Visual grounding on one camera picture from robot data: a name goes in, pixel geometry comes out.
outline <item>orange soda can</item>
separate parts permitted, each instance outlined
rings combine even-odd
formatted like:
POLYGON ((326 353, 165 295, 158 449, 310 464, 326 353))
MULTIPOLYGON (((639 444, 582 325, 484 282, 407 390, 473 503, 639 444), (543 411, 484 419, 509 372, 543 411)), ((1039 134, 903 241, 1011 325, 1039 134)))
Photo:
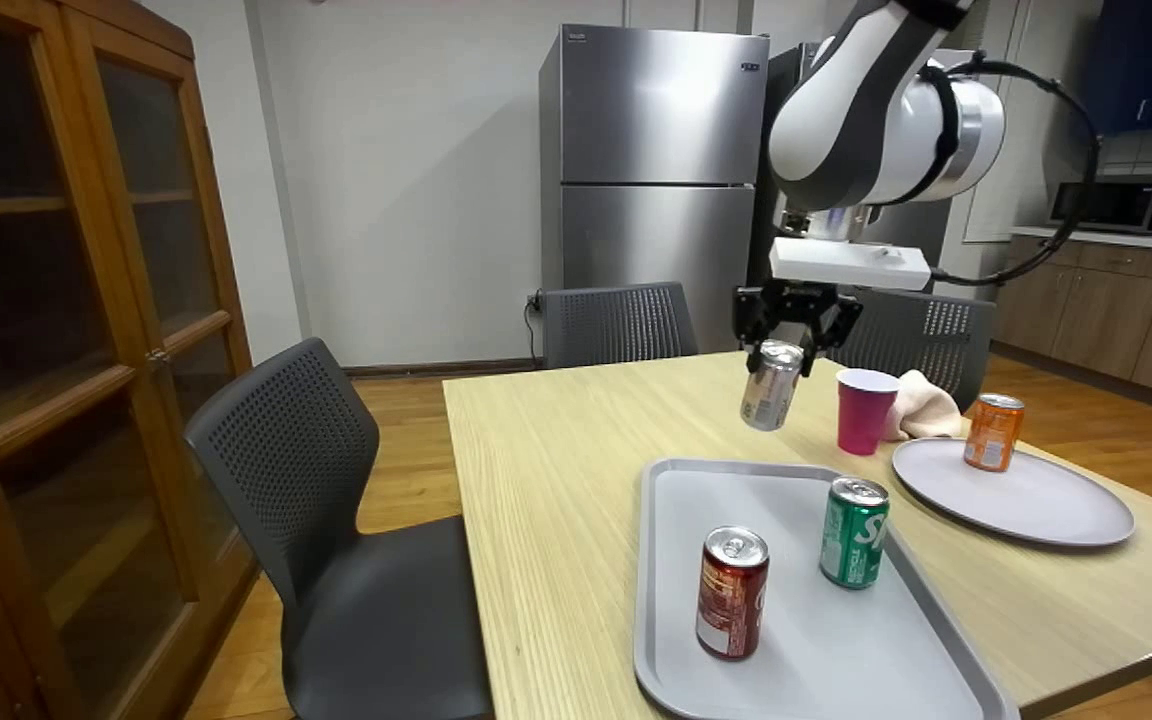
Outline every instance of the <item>orange soda can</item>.
POLYGON ((1020 439, 1020 419, 1022 404, 1016 394, 981 390, 963 460, 983 471, 1002 471, 1020 439))

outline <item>white tray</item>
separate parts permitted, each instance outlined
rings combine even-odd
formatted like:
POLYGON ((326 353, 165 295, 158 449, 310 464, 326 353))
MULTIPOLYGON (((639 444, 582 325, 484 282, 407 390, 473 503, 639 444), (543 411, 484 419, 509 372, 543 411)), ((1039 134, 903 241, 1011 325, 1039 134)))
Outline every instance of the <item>white tray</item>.
POLYGON ((890 535, 863 593, 817 568, 830 477, 717 460, 642 471, 631 631, 639 687, 671 715, 1016 720, 890 535), (695 640, 699 544, 722 525, 761 530, 771 553, 761 648, 741 663, 695 640))
POLYGON ((963 464, 954 439, 915 439, 890 451, 890 466, 930 509, 999 535, 1053 549, 1110 549, 1135 535, 1127 503, 1091 477, 1016 451, 1007 471, 963 464))

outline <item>can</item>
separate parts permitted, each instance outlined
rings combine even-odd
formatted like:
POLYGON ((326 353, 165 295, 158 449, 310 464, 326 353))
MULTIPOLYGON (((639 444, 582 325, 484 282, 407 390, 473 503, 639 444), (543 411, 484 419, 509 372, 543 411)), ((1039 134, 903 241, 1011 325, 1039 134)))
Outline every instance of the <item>can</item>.
POLYGON ((699 549, 695 640, 722 661, 761 648, 766 544, 749 528, 717 528, 699 549))
POLYGON ((868 588, 878 577, 888 535, 888 486, 837 477, 825 503, 820 572, 838 588, 868 588))
POLYGON ((753 354, 741 416, 749 426, 774 433, 785 425, 790 386, 800 384, 803 349, 762 341, 753 354))
POLYGON ((983 471, 1002 471, 1020 439, 1022 404, 1016 394, 983 390, 971 404, 971 435, 963 460, 983 471))

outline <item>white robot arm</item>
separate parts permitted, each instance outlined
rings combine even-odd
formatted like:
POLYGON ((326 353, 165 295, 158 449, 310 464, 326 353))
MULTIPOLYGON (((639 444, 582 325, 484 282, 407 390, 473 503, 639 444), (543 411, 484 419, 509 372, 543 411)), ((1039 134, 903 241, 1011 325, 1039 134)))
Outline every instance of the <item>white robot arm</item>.
POLYGON ((986 83, 927 64, 969 0, 859 0, 785 99, 766 159, 790 208, 943 201, 1002 145, 986 83))
MULTIPOLYGON (((1091 126, 1061 83, 1016 64, 940 68, 930 50, 969 9, 971 0, 854 0, 766 130, 766 159, 790 213, 852 213, 969 190, 1002 145, 1002 104, 963 72, 1033 80, 1091 126)), ((1097 174, 1097 130, 1087 138, 1085 181, 1097 174)), ((1016 266, 983 281, 937 271, 937 281, 1002 282, 1061 251, 1074 216, 1016 266)), ((803 235, 771 243, 762 289, 734 289, 734 334, 753 349, 753 372, 774 325, 807 328, 800 341, 803 375, 817 349, 842 345, 859 303, 838 289, 927 289, 930 266, 915 249, 838 243, 842 235, 807 225, 803 235)))

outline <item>green soda can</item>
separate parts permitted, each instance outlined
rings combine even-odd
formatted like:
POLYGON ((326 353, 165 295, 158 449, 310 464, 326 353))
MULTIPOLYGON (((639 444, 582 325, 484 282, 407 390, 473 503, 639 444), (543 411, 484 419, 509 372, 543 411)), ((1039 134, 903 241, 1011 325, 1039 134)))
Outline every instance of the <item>green soda can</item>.
POLYGON ((828 485, 820 572, 838 588, 868 588, 878 577, 888 530, 888 486, 854 477, 828 485))

